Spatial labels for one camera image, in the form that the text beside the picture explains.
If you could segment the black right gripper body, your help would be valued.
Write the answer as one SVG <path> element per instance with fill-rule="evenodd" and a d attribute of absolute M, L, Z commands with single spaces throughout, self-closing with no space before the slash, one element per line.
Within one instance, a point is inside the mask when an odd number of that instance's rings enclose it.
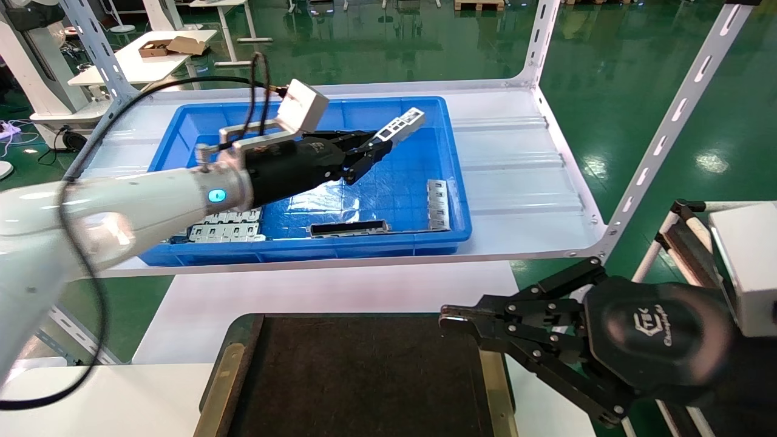
<path fill-rule="evenodd" d="M 608 277 L 583 299 L 590 352 L 636 392 L 705 400 L 721 381 L 738 327 L 718 291 Z"/>

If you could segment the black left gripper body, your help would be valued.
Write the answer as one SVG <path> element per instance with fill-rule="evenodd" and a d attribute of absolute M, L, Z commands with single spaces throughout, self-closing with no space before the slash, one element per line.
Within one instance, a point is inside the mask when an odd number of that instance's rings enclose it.
<path fill-rule="evenodd" d="M 268 205 L 336 181 L 342 177 L 345 160 L 346 152 L 319 137 L 257 147 L 245 155 L 253 189 L 251 206 Z"/>

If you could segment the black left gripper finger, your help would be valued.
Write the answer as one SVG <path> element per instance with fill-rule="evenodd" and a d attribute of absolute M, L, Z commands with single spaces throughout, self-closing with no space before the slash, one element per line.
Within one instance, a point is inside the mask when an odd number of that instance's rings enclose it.
<path fill-rule="evenodd" d="M 355 185 L 374 165 L 392 151 L 394 142 L 367 142 L 350 150 L 344 160 L 344 181 Z"/>
<path fill-rule="evenodd" d="M 318 138 L 329 141 L 338 147 L 342 152 L 349 152 L 353 149 L 369 143 L 377 134 L 376 130 L 317 130 L 316 132 L 305 133 L 304 138 Z"/>

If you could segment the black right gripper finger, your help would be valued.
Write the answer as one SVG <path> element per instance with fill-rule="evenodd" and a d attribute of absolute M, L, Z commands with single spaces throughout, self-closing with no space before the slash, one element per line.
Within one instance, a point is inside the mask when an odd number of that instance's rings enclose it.
<path fill-rule="evenodd" d="M 444 305 L 439 326 L 466 334 L 538 334 L 542 328 L 573 324 L 583 305 L 571 294 L 605 277 L 602 261 L 589 257 L 511 296 L 483 295 L 471 307 Z"/>
<path fill-rule="evenodd" d="M 634 390 L 618 380 L 585 376 L 562 360 L 566 352 L 571 352 L 574 359 L 585 357 L 585 347 L 579 337 L 561 334 L 554 341 L 553 332 L 546 327 L 507 316 L 441 316 L 439 326 L 472 336 L 480 350 L 512 357 L 608 428 L 619 425 L 636 401 Z"/>

